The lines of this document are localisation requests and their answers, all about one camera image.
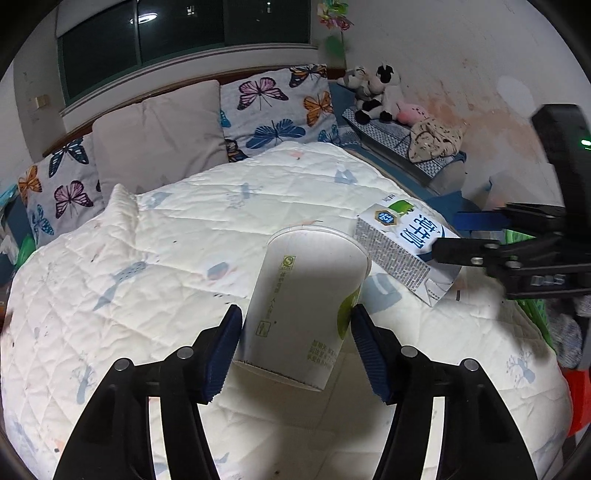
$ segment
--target orange butterfly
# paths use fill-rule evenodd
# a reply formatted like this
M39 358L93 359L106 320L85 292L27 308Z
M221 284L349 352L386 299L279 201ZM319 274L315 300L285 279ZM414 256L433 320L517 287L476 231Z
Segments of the orange butterfly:
M317 99L314 99L313 97L304 98L304 108L308 110L308 114L306 115L308 127L313 127L316 124L322 112L334 112L329 92L324 92L322 100L320 99L320 96L318 96Z
M27 178L20 177L18 179L18 191L21 192L22 202L27 206L29 201L29 190L37 193L41 193L41 182L37 178L37 166L33 165L27 170Z

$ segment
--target white paper cup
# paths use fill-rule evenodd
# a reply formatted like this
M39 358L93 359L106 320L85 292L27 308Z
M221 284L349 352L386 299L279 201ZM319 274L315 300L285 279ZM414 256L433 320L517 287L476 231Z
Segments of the white paper cup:
M356 240L303 225L271 237L235 362L273 380L322 390L371 270Z

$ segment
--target butterfly pattern pillow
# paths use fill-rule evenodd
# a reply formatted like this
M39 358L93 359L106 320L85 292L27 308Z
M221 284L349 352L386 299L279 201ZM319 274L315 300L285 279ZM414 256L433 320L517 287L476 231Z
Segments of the butterfly pattern pillow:
M255 75L221 87L220 123L230 161L284 141L338 144L326 65Z
M18 179L35 243L47 245L105 209L92 134L77 138L29 167Z

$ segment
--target quilted blanket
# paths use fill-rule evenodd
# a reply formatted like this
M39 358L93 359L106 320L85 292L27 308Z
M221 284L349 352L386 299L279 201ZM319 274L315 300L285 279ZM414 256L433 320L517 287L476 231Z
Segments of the quilted blanket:
M10 441L50 480L85 404L112 363L158 361L246 313L269 237L291 225L351 234L356 215L388 193L373 167L330 144L285 142L142 195L115 188L106 210L36 251L18 272L0 339ZM443 219L416 199L416 206ZM567 385L553 351L502 288L465 268L429 308L374 264L361 301L374 321L431 359L477 359L500 391L538 474L570 425ZM200 406L222 479L363 479L375 470L394 413L372 394L350 336L321 392L232 366ZM443 403L433 410L424 478L434 478ZM168 479L158 399L150 401L158 480Z

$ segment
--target red object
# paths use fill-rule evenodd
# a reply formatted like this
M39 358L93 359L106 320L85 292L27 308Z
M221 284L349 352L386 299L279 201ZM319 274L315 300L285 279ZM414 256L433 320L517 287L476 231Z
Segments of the red object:
M591 423L591 381L589 370L561 369L569 384L570 397L573 400L573 422L570 424L569 437Z

